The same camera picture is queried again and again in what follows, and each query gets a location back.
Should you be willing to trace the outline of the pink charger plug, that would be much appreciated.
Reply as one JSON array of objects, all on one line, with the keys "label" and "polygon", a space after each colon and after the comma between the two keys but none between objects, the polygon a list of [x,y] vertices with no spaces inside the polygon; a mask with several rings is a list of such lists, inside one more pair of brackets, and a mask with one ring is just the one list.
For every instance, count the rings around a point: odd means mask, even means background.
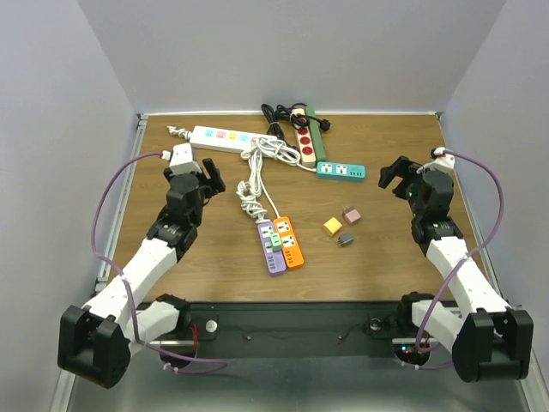
[{"label": "pink charger plug", "polygon": [[344,208],[342,217],[348,225],[354,225],[361,220],[361,214],[354,206]]}]

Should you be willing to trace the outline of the yellow charger plug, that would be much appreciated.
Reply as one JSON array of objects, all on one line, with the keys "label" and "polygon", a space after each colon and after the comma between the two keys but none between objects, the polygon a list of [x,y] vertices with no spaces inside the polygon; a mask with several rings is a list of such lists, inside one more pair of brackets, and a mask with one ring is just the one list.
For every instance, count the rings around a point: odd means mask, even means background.
[{"label": "yellow charger plug", "polygon": [[330,235],[334,236],[336,233],[338,233],[342,228],[341,222],[335,218],[331,217],[326,222],[323,223],[323,229]]}]

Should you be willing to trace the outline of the grey charger plug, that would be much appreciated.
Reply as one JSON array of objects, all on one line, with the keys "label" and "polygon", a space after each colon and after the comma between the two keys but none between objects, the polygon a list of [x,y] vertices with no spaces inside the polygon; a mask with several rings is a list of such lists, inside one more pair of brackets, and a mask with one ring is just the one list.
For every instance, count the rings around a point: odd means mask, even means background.
[{"label": "grey charger plug", "polygon": [[350,233],[344,233],[337,239],[337,245],[340,247],[347,247],[354,241],[354,237]]}]

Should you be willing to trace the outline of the orange power strip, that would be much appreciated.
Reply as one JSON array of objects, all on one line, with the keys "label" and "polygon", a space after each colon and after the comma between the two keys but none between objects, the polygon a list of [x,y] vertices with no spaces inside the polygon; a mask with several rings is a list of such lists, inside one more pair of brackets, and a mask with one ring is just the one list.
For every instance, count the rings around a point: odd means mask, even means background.
[{"label": "orange power strip", "polygon": [[289,218],[287,216],[276,218],[274,227],[281,238],[282,254],[287,268],[295,270],[303,266],[305,263],[304,256]]}]

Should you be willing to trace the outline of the purple power strip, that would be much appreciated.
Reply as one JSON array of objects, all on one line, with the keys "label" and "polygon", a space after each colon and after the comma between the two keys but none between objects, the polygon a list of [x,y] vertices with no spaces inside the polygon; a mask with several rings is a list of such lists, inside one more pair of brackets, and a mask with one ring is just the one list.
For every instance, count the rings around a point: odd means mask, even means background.
[{"label": "purple power strip", "polygon": [[287,264],[282,254],[282,249],[279,252],[271,252],[268,249],[269,236],[272,233],[277,233],[275,225],[272,221],[257,224],[257,230],[260,236],[262,250],[265,256],[268,272],[272,276],[282,274],[287,270]]}]

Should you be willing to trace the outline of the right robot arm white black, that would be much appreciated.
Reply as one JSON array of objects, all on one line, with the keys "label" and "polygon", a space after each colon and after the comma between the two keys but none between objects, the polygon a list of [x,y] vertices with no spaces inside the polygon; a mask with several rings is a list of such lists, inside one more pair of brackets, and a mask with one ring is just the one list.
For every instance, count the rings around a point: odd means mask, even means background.
[{"label": "right robot arm white black", "polygon": [[449,215],[454,196],[451,173],[460,158],[453,150],[435,148],[424,165],[401,156],[380,171],[381,188],[400,178],[393,192],[410,206],[413,239],[443,278],[434,295],[403,296],[397,319],[402,329],[415,332],[414,352],[426,356],[445,348],[451,354],[450,365],[466,383],[522,380],[528,376],[534,321],[500,296],[473,259],[498,230],[493,228],[469,250]]}]

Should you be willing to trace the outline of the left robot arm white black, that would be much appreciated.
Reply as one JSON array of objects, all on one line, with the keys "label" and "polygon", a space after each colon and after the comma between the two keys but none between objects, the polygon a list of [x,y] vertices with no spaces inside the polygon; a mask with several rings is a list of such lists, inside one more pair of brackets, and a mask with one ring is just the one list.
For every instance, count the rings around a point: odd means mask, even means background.
[{"label": "left robot arm white black", "polygon": [[166,204],[136,254],[123,268],[101,256],[116,276],[83,306],[69,306],[60,318],[58,366],[106,389],[121,380],[131,358],[143,348],[156,351],[164,369],[176,374],[190,373],[192,362],[208,365],[209,373],[226,367],[223,360],[175,354],[152,343],[174,331],[198,336],[186,300],[164,294],[146,309],[137,308],[196,240],[204,206],[226,189],[210,158],[200,166],[173,164],[163,174],[169,183]]}]

